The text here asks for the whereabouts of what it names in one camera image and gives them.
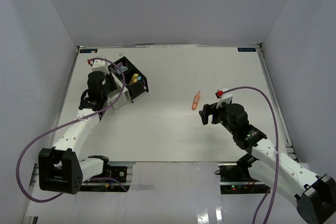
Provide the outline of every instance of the black container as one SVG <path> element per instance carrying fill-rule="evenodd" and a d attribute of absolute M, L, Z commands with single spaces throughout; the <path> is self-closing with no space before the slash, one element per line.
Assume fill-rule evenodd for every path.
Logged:
<path fill-rule="evenodd" d="M 142 94 L 144 91 L 149 92 L 147 78 L 139 71 L 125 56 L 114 62 L 124 73 L 126 80 L 126 88 L 129 90 L 131 101 Z M 112 65 L 109 66 L 110 71 L 112 71 L 115 76 L 122 82 L 121 73 Z M 132 80 L 132 76 L 137 73 L 141 76 L 141 80 L 134 83 L 133 85 L 128 85 Z"/>

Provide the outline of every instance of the purple cable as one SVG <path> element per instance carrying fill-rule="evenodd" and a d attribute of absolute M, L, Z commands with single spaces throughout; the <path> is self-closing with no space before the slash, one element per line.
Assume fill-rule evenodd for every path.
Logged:
<path fill-rule="evenodd" d="M 273 109 L 272 104 L 269 101 L 268 97 L 261 90 L 259 90 L 257 88 L 249 87 L 249 86 L 242 86 L 242 87 L 237 87 L 237 88 L 229 89 L 227 91 L 224 91 L 223 93 L 229 93 L 231 91 L 235 91 L 235 90 L 238 90 L 238 89 L 252 89 L 252 90 L 255 90 L 255 91 L 259 92 L 260 94 L 262 94 L 262 96 L 266 99 L 266 101 L 268 103 L 268 106 L 269 106 L 269 108 L 271 110 L 273 121 L 274 121 L 274 127 L 275 127 L 275 150 L 277 152 L 279 152 L 279 133 L 278 133 L 277 119 L 275 117 L 274 109 Z M 263 224 L 267 223 L 267 220 L 268 220 L 268 218 L 269 218 L 269 216 L 271 214 L 271 211 L 272 211 L 272 207 L 273 207 L 273 203 L 274 203 L 274 199 L 275 199 L 275 194 L 276 194 L 277 186 L 278 186 L 278 178 L 279 178 L 279 154 L 277 153 L 276 154 L 276 163 L 275 163 L 274 187 L 273 187 L 271 200 L 269 202 L 268 210 L 267 210 L 266 216 L 264 218 Z M 256 211 L 254 213 L 252 224 L 255 224 L 258 211 L 259 211 L 261 205 L 263 204 L 264 200 L 266 199 L 267 195 L 268 195 L 268 192 L 266 192 L 265 196 L 262 198 L 261 202 L 259 203 L 259 206 L 257 207 L 257 209 L 256 209 Z"/>
<path fill-rule="evenodd" d="M 113 182 L 116 182 L 117 184 L 119 184 L 119 186 L 127 193 L 127 189 L 119 182 L 117 181 L 116 179 L 114 178 L 90 178 L 88 179 L 89 181 L 95 181 L 95 180 L 110 180 L 110 181 L 113 181 Z"/>
<path fill-rule="evenodd" d="M 90 59 L 90 61 L 91 61 L 91 60 L 104 60 L 104 61 L 108 62 L 109 64 L 113 65 L 114 67 L 116 67 L 116 69 L 118 69 L 118 70 L 120 71 L 120 73 L 121 73 L 121 77 L 122 77 L 122 87 L 121 87 L 121 91 L 120 91 L 119 95 L 117 96 L 117 98 L 116 98 L 116 99 L 115 99 L 109 106 L 107 106 L 107 107 L 105 107 L 105 108 L 103 108 L 103 109 L 101 109 L 101 110 L 99 110 L 99 111 L 93 112 L 92 114 L 83 116 L 82 118 L 75 119 L 75 120 L 73 120 L 73 121 L 71 121 L 71 122 L 65 123 L 65 124 L 63 124 L 63 125 L 60 125 L 60 126 L 54 128 L 54 129 L 51 129 L 51 130 L 49 130 L 49 131 L 47 131 L 47 132 L 41 134 L 40 136 L 36 137 L 35 139 L 33 139 L 33 140 L 32 140 L 29 144 L 27 144 L 27 146 L 23 149 L 23 151 L 21 152 L 21 154 L 20 154 L 20 156 L 19 156 L 19 159 L 17 160 L 17 163 L 16 163 L 16 170 L 15 170 L 16 181 L 17 181 L 17 184 L 19 185 L 19 188 L 20 188 L 20 190 L 22 191 L 22 193 L 23 193 L 28 199 L 30 199 L 30 200 L 32 200 L 32 201 L 34 201 L 34 202 L 37 202 L 37 203 L 45 203 L 45 202 L 49 202 L 49 201 L 52 201 L 53 199 L 58 198 L 58 197 L 61 196 L 62 194 L 57 194 L 57 195 L 55 195 L 55 196 L 53 196 L 53 197 L 51 197 L 51 198 L 49 198 L 49 199 L 36 199 L 36 198 L 34 198 L 33 196 L 31 196 L 31 195 L 25 190 L 24 186 L 22 185 L 21 179 L 20 179 L 20 165 L 21 165 L 22 158 L 23 158 L 23 156 L 25 155 L 26 151 L 29 149 L 29 147 L 31 147 L 36 141 L 38 141 L 38 140 L 41 139 L 42 137 L 44 137 L 44 136 L 46 136 L 46 135 L 48 135 L 48 134 L 50 134 L 50 133 L 52 133 L 52 132 L 55 132 L 55 131 L 57 131 L 57 130 L 59 130 L 59 129 L 61 129 L 61 128 L 64 128 L 64 127 L 69 126 L 69 125 L 71 125 L 71 124 L 77 123 L 77 122 L 79 122 L 80 120 L 83 120 L 83 119 L 89 118 L 89 117 L 91 117 L 91 116 L 97 115 L 97 114 L 99 114 L 99 113 L 101 113 L 101 112 L 104 112 L 105 110 L 109 109 L 110 107 L 112 107 L 112 106 L 118 101 L 118 99 L 121 97 L 122 92 L 123 92 L 123 90 L 124 90 L 124 88 L 125 88 L 125 76 L 124 76 L 122 70 L 121 70 L 116 64 L 114 64 L 112 61 L 107 60 L 107 59 L 104 59 L 104 58 L 92 58 L 92 59 Z"/>
<path fill-rule="evenodd" d="M 268 188 L 267 191 L 266 191 L 266 193 L 265 193 L 265 195 L 264 195 L 263 198 L 261 199 L 261 201 L 260 201 L 260 203 L 259 203 L 259 205 L 258 205 L 256 211 L 254 212 L 252 223 L 255 223 L 255 222 L 256 222 L 256 218 L 257 218 L 258 211 L 259 211 L 259 209 L 261 208 L 262 204 L 264 203 L 264 201 L 265 201 L 265 199 L 266 199 L 266 197 L 267 197 L 267 195 L 269 194 L 270 191 L 271 191 L 271 188 Z"/>

